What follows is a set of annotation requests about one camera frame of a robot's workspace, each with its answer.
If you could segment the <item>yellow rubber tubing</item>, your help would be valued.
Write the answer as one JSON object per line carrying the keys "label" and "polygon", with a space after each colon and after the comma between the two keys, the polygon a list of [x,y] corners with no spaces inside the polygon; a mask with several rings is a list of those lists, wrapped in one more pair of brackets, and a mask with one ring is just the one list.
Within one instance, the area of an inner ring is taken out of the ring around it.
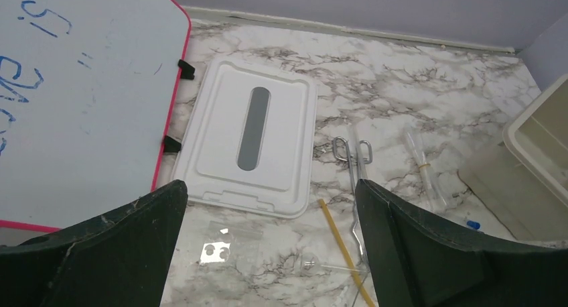
{"label": "yellow rubber tubing", "polygon": [[328,222],[328,226],[330,228],[330,231],[334,237],[334,239],[336,240],[336,243],[339,247],[339,250],[344,258],[344,261],[346,262],[347,265],[347,269],[350,272],[350,275],[354,281],[354,284],[357,287],[358,293],[357,296],[360,296],[361,298],[363,298],[363,300],[365,301],[367,306],[376,306],[376,304],[374,303],[373,299],[371,298],[370,294],[366,291],[365,287],[364,287],[364,279],[361,277],[361,274],[363,273],[363,271],[358,271],[355,268],[354,262],[351,258],[351,255],[343,241],[343,238],[334,222],[334,219],[327,207],[326,202],[323,199],[318,199],[317,200],[320,208],[322,209],[322,212]]}

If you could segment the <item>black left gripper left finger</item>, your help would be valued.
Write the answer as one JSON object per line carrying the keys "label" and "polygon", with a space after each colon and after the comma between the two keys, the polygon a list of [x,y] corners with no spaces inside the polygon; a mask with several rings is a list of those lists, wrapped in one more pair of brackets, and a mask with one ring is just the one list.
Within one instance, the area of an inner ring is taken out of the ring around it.
{"label": "black left gripper left finger", "polygon": [[2,306],[158,306],[188,202],[174,180],[71,227],[1,248]]}

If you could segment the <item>beige plastic bin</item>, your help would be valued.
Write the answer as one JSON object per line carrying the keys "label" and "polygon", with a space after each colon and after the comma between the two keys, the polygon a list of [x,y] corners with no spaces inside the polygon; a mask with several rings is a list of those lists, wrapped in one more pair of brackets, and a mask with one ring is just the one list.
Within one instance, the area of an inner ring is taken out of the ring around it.
{"label": "beige plastic bin", "polygon": [[459,178],[520,241],[567,239],[567,76],[541,93]]}

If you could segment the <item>small glass funnel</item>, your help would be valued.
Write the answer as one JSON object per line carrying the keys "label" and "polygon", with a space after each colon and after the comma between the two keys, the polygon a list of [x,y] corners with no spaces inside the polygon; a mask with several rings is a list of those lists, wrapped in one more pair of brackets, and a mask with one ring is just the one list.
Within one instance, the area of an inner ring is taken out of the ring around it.
{"label": "small glass funnel", "polygon": [[317,256],[311,253],[304,253],[299,257],[299,270],[302,274],[315,274],[322,270],[331,271],[344,271],[348,273],[366,273],[364,269],[358,269],[356,267],[344,267],[339,265],[332,265],[328,263],[322,263]]}

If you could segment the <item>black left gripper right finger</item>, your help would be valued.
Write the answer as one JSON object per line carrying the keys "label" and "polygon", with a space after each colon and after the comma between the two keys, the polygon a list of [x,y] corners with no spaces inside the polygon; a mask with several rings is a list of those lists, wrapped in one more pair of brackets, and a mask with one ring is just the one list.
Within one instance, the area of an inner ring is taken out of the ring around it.
{"label": "black left gripper right finger", "polygon": [[355,193],[380,306],[566,306],[567,250],[453,223],[371,180]]}

